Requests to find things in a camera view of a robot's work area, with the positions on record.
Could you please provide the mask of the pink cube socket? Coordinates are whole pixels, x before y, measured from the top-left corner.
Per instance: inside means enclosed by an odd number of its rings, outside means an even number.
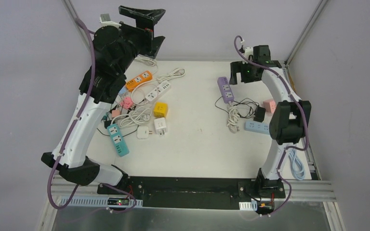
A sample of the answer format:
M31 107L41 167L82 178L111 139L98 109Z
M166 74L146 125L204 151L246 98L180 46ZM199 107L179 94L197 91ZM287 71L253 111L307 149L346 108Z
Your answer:
M263 107L267 113L273 114L276 110L277 104L273 99L263 101Z

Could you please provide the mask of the salmon pink charger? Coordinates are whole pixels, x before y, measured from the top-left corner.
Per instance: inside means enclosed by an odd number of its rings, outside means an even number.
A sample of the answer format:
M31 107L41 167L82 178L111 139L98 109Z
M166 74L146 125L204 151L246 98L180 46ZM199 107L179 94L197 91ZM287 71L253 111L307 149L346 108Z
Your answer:
M115 118L117 116L121 115L121 111L118 109L112 110L111 111L111 118Z

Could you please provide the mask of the teal power strip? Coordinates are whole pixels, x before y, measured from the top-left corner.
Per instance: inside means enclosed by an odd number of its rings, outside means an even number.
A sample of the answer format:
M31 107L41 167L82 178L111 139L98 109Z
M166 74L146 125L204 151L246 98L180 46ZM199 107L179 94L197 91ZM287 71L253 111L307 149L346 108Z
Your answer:
M110 135L111 142L115 147L117 155L120 157L128 155L130 151L120 131L120 128L116 124L110 124L107 127L107 130Z

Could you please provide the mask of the white cube socket adapter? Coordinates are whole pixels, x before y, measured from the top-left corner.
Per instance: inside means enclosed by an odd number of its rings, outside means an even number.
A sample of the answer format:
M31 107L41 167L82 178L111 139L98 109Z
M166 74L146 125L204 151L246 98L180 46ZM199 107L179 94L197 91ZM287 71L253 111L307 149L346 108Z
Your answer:
M154 119L154 128L156 134L165 135L168 132L166 119L164 117Z

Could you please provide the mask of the white plug adapter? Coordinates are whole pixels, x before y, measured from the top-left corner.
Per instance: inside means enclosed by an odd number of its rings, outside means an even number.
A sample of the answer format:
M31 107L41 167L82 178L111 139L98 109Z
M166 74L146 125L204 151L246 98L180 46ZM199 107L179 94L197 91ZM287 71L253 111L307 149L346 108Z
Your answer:
M148 139L153 131L148 126L139 126L136 131L136 137L140 140Z

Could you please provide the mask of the purple power strip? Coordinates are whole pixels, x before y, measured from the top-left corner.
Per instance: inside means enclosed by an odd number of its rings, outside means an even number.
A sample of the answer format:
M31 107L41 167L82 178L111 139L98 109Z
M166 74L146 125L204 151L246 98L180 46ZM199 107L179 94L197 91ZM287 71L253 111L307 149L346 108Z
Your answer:
M228 79L226 77L219 77L217 84L224 103L232 103L234 101L234 94L230 88Z

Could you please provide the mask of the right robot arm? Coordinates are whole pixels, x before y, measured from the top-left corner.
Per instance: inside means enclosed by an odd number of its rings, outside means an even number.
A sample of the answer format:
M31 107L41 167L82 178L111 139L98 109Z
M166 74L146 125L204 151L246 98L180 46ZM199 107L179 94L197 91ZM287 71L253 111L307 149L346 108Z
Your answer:
M241 74L244 83L262 81L277 104L269 124L270 150L253 185L258 196L267 197L283 190L281 172L285 158L291 149L298 149L296 143L302 138L308 139L311 103L293 91L281 66L271 60L267 45L240 47L236 51L242 61L231 64L231 84L237 84L236 73Z

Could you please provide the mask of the light blue power strip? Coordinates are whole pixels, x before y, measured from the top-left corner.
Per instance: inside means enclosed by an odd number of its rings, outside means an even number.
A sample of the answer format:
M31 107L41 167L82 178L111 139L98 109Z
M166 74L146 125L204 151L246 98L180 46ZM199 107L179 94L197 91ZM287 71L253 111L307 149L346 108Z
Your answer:
M244 129L246 131L256 132L260 134L266 134L266 135L270 134L268 124L265 124L263 122L253 121L253 120L246 121L244 125Z

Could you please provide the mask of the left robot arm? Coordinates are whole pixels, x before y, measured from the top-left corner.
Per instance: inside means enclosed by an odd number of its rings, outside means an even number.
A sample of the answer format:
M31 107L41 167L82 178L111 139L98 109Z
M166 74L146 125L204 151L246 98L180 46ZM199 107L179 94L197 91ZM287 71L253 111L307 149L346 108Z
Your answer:
M102 26L94 34L76 19L87 36L92 64L80 84L78 103L66 132L56 148L41 157L65 180L81 186L109 184L118 195L127 191L128 182L120 169L95 162L86 153L102 117L124 87L125 73L134 59L139 55L156 57L164 37L155 37L154 27L165 12L119 6L119 13L134 19L135 25L121 22Z

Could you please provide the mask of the black square power adapter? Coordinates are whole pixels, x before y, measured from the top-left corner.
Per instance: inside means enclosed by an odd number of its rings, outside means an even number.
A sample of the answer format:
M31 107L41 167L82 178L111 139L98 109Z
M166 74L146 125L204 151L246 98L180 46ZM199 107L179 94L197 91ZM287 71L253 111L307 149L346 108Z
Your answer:
M256 122L263 122L266 115L266 109L258 106L255 110L253 120Z

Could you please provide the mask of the yellow white cube socket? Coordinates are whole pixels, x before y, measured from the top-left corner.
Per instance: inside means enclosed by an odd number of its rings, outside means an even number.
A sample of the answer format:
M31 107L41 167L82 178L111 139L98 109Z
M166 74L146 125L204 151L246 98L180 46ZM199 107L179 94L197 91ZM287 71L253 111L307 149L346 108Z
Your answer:
M153 115L156 118L166 117L168 113L168 104L163 102L156 102Z

